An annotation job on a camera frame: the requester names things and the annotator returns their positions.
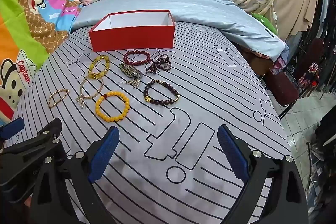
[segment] red chair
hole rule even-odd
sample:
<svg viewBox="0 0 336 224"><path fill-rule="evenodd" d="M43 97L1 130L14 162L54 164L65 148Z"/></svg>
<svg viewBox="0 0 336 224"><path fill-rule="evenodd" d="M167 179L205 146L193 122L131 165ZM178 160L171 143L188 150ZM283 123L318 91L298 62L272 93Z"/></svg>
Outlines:
<svg viewBox="0 0 336 224"><path fill-rule="evenodd" d="M304 73L306 73L313 62L319 63L319 59L323 54L324 44L320 38L315 38L308 47L306 55L300 60L299 65L293 72L293 77L298 81ZM283 71L277 75L273 75L268 71L264 78L267 88L272 92L276 101L282 107L287 107L280 115L280 120L291 110L297 99L305 92L299 93L296 85L289 80Z"/></svg>

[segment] open box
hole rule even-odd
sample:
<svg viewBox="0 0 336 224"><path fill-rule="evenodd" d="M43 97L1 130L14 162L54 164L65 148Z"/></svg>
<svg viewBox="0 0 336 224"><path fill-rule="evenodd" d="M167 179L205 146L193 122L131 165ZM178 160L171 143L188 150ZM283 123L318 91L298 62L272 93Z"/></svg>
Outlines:
<svg viewBox="0 0 336 224"><path fill-rule="evenodd" d="M168 10L109 14L89 36L94 52L137 48L173 48L175 24Z"/></svg>

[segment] red beaded bracelet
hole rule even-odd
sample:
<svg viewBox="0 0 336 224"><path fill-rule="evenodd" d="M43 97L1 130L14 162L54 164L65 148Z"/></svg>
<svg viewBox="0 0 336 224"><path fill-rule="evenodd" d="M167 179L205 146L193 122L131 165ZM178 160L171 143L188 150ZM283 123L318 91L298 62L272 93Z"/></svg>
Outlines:
<svg viewBox="0 0 336 224"><path fill-rule="evenodd" d="M128 56L131 54L143 54L147 56L147 59L144 61L136 61L136 62L130 62L128 61ZM129 66L140 66L140 65L144 65L147 64L149 61L151 60L151 55L148 52L144 52L144 51L130 51L125 53L124 55L124 62L129 65Z"/></svg>

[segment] gold bangle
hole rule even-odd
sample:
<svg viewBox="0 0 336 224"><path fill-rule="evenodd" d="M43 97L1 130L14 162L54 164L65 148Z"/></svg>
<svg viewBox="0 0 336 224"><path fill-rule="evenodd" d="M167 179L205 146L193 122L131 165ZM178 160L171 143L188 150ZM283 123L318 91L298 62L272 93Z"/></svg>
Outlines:
<svg viewBox="0 0 336 224"><path fill-rule="evenodd" d="M82 93L82 88L83 88L85 80L88 80L88 79L97 79L97 78L91 78L90 75L88 75L83 79L83 81L81 83L81 87L79 89L80 94L76 98L76 102L80 104L81 108L84 108L84 105L86 105L86 103L84 102L84 99L92 99L92 98L96 97L101 92L101 90L103 89L103 86L104 86L104 81L103 81L103 78L102 78L99 90L93 96L84 96L83 93Z"/></svg>

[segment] citrine bracelet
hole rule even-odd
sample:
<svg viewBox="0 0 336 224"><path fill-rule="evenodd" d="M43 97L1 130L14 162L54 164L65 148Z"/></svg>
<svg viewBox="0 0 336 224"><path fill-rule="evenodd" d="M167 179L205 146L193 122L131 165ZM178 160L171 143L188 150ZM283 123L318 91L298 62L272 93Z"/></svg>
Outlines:
<svg viewBox="0 0 336 224"><path fill-rule="evenodd" d="M107 115L103 114L100 112L100 104L101 102L106 99L107 97L109 96L120 96L123 101L125 102L125 109L124 111L122 112L121 115L119 116L115 116L115 117L108 117ZM104 121L107 121L107 122L118 122L120 120L122 120L124 117L127 116L127 113L128 113L128 110L130 109L130 105L129 105L129 99L125 96L125 94L119 92L119 91L109 91L107 92L106 94L104 94L103 96L101 96L98 101L96 102L96 113L97 115L102 118Z"/></svg>

